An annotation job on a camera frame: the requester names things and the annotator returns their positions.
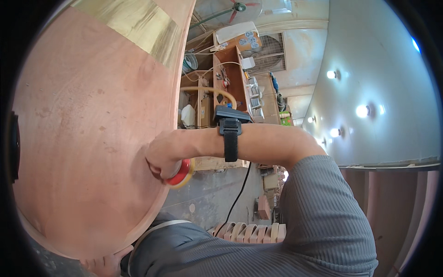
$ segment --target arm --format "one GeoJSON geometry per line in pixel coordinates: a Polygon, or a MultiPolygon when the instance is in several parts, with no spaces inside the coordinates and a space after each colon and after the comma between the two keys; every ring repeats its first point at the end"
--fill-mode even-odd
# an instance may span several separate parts
{"type": "MultiPolygon", "coordinates": [[[[166,176],[178,160],[224,156],[218,128],[175,130],[158,138],[145,154],[166,176]]],[[[238,157],[289,171],[280,198],[289,253],[340,272],[370,272],[377,266],[368,220],[333,159],[311,135],[297,127],[243,124],[238,157]]]]}
{"type": "MultiPolygon", "coordinates": [[[[315,139],[301,128],[243,124],[241,129],[242,134],[238,136],[238,158],[242,160],[292,168],[305,157],[326,155],[315,139]]],[[[162,178],[166,179],[177,170],[176,161],[200,156],[223,158],[223,136],[219,135],[218,130],[217,127],[161,133],[146,148],[145,156],[151,168],[156,168],[156,173],[162,172],[162,178]]]]}

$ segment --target black velcro strap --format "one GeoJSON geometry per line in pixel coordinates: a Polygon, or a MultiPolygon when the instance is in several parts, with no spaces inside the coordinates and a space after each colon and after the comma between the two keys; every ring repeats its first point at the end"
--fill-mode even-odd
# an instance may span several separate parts
{"type": "Polygon", "coordinates": [[[224,130],[225,140],[225,162],[236,162],[238,157],[237,131],[224,130]]]}

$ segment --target cardboard box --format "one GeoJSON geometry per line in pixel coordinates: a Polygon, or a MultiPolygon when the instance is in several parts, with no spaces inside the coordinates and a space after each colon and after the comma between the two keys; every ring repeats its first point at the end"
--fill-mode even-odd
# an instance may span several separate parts
{"type": "Polygon", "coordinates": [[[220,45],[225,48],[237,46],[238,50],[243,51],[261,47],[261,40],[256,32],[246,32],[224,43],[221,43],[220,45]]]}
{"type": "Polygon", "coordinates": [[[212,95],[203,98],[202,100],[202,127],[214,126],[214,99],[212,95]]]}
{"type": "Polygon", "coordinates": [[[263,178],[263,188],[265,190],[278,188],[278,175],[273,173],[263,178]]]}

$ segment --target tools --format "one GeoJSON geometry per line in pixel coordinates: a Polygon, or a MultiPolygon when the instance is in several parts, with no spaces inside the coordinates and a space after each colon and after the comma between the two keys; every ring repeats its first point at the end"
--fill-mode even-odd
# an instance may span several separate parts
{"type": "Polygon", "coordinates": [[[286,110],[286,104],[283,101],[283,96],[280,94],[280,92],[278,91],[278,83],[277,80],[274,77],[274,74],[272,74],[272,72],[269,72],[269,76],[271,76],[271,80],[272,80],[272,85],[274,86],[274,89],[276,90],[277,93],[277,105],[278,105],[278,110],[280,112],[283,112],[284,110],[286,110]]]}
{"type": "Polygon", "coordinates": [[[192,177],[195,169],[195,159],[184,159],[180,166],[179,172],[172,178],[166,179],[166,186],[172,189],[183,187],[192,177]]]}

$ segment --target wooden block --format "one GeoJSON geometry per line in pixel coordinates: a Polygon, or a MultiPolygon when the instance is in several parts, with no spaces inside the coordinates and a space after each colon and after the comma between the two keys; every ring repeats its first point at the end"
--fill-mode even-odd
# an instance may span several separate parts
{"type": "Polygon", "coordinates": [[[272,231],[272,225],[269,225],[266,229],[266,233],[263,237],[263,243],[271,243],[271,231],[272,231]]]}
{"type": "Polygon", "coordinates": [[[257,235],[257,243],[263,243],[264,235],[266,234],[268,226],[266,225],[259,225],[257,226],[258,229],[258,235],[257,235]]]}
{"type": "Polygon", "coordinates": [[[254,231],[257,229],[256,224],[249,224],[245,229],[245,238],[243,240],[244,243],[249,243],[249,239],[251,238],[254,231]]]}
{"type": "Polygon", "coordinates": [[[247,168],[249,161],[237,160],[236,162],[225,162],[225,158],[216,157],[197,157],[195,158],[195,170],[215,170],[215,169],[228,169],[228,168],[247,168]]]}
{"type": "Polygon", "coordinates": [[[279,224],[274,223],[271,227],[271,243],[277,242],[277,236],[278,236],[278,230],[279,230],[279,224]]]}
{"type": "Polygon", "coordinates": [[[245,228],[246,228],[246,223],[237,222],[237,224],[235,224],[234,228],[232,229],[231,241],[232,242],[236,241],[238,234],[243,232],[245,228]]]}
{"type": "Polygon", "coordinates": [[[238,234],[238,236],[235,239],[235,241],[236,242],[240,242],[240,243],[244,243],[245,242],[245,234],[246,234],[246,228],[244,228],[243,231],[238,234]]]}
{"type": "Polygon", "coordinates": [[[279,224],[277,242],[282,242],[285,237],[286,237],[286,224],[279,224]]]}
{"type": "Polygon", "coordinates": [[[265,226],[266,227],[266,225],[258,225],[257,228],[255,228],[254,232],[252,233],[251,237],[249,238],[249,243],[257,243],[258,231],[259,231],[261,226],[265,226]]]}
{"type": "Polygon", "coordinates": [[[271,218],[271,210],[269,208],[268,199],[265,195],[261,195],[258,198],[258,214],[261,219],[270,219],[271,218]]]}
{"type": "Polygon", "coordinates": [[[234,228],[235,222],[227,222],[223,228],[220,229],[220,232],[217,235],[217,238],[223,238],[227,231],[232,230],[234,228]]]}

